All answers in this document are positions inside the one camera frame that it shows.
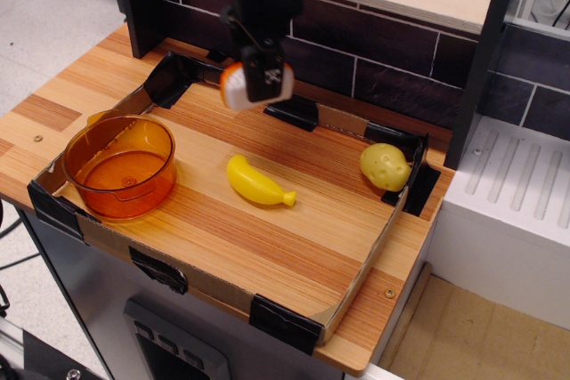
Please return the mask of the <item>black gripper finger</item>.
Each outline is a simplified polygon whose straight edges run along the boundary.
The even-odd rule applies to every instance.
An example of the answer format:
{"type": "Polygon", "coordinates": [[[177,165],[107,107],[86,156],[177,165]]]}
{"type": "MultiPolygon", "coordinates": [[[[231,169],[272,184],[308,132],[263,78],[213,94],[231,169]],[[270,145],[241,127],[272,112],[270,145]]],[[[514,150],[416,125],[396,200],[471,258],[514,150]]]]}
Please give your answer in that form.
{"type": "Polygon", "coordinates": [[[243,62],[246,59],[249,48],[249,38],[244,35],[230,35],[232,55],[236,61],[243,62]]]}
{"type": "Polygon", "coordinates": [[[240,59],[248,101],[269,101],[281,95],[284,61],[280,44],[247,45],[240,49],[240,59]]]}

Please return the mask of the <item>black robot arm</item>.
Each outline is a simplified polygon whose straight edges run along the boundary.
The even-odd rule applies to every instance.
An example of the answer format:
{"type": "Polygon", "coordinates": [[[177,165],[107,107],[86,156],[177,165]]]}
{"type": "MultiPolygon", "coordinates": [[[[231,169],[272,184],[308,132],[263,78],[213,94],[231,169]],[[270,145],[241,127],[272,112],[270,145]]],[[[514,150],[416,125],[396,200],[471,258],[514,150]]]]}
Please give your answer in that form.
{"type": "Polygon", "coordinates": [[[220,80],[228,108],[252,109],[291,98],[295,77],[282,41],[302,9],[303,0],[230,0],[223,9],[221,20],[235,53],[220,80]]]}

